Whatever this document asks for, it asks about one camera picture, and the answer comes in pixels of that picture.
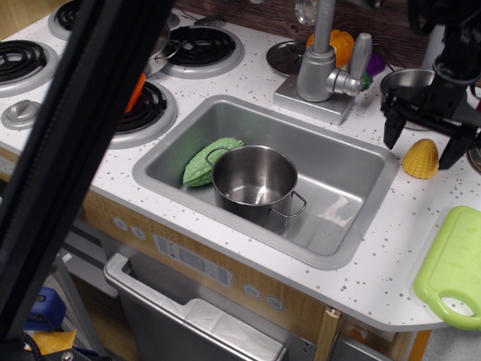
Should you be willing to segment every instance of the speckled white countertop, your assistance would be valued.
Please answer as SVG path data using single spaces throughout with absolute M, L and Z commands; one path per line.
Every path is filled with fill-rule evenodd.
M 192 23 L 183 17 L 180 19 L 181 25 Z M 6 40 L 40 41 L 61 53 L 65 42 L 54 38 L 46 24 L 47 19 L 42 19 Z M 235 33 L 245 46 L 242 63 L 229 73 L 206 80 L 183 80 L 161 72 L 149 78 L 174 95 L 179 108 L 174 126 L 207 97 L 229 94 L 386 147 L 379 85 L 388 71 L 377 75 L 371 88 L 357 97 L 352 113 L 342 126 L 330 126 L 272 105 L 274 91 L 286 78 L 268 65 L 266 53 L 275 44 L 289 39 L 231 24 L 226 24 L 224 29 Z M 23 99 L 41 102 L 47 88 L 48 84 L 28 94 L 0 99 L 0 112 Z M 0 124 L 0 147 L 20 153 L 28 134 L 28 130 L 12 131 Z M 440 154 L 448 140 L 434 132 L 405 129 L 392 152 L 402 159 L 409 147 L 422 138 L 435 141 Z M 109 150 L 92 189 L 378 329 L 413 331 L 445 326 L 418 300 L 413 281 L 448 211 L 457 205 L 481 209 L 481 175 L 471 168 L 465 157 L 451 169 L 439 171 L 431 180 L 415 179 L 401 168 L 349 264 L 335 270 L 322 270 L 135 183 L 133 165 L 158 141 L 162 141 L 162 137 L 128 150 Z

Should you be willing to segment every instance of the faucet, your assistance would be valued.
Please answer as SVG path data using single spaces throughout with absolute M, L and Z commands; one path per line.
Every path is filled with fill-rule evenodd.
M 362 88 L 372 53 L 372 38 L 361 33 L 355 41 L 350 73 L 336 68 L 330 45 L 336 0 L 319 0 L 314 42 L 306 49 L 299 75 L 291 75 L 274 93 L 274 105 L 340 125 Z

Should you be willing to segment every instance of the dishwasher handle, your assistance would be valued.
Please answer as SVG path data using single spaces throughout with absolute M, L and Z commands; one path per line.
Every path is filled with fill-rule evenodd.
M 120 253 L 115 253 L 104 267 L 107 282 L 139 305 L 169 317 L 241 359 L 284 359 L 286 348 L 281 343 L 209 302 L 191 299 L 185 305 L 180 305 L 126 272 L 129 272 L 129 259 Z

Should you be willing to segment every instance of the yellow toy fruit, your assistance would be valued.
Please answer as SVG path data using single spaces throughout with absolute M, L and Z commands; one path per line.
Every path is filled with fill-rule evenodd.
M 431 139 L 417 141 L 404 156 L 403 169 L 416 178 L 433 178 L 439 169 L 436 144 Z
M 314 34 L 307 39 L 306 47 L 310 47 L 313 42 Z M 334 48 L 334 53 L 336 54 L 336 67 L 342 68 L 351 60 L 352 49 L 354 49 L 354 38 L 348 32 L 333 29 L 331 31 L 329 44 Z

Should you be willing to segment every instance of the sink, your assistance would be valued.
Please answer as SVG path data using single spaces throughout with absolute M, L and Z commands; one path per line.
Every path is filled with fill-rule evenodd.
M 295 188 L 307 200 L 276 234 L 214 204 L 212 184 L 185 187 L 189 160 L 231 137 L 286 154 L 298 170 Z M 252 105 L 232 96 L 204 100 L 134 166 L 141 186 L 237 229 L 317 268 L 348 263 L 398 173 L 388 150 Z M 292 210 L 302 204 L 293 197 Z

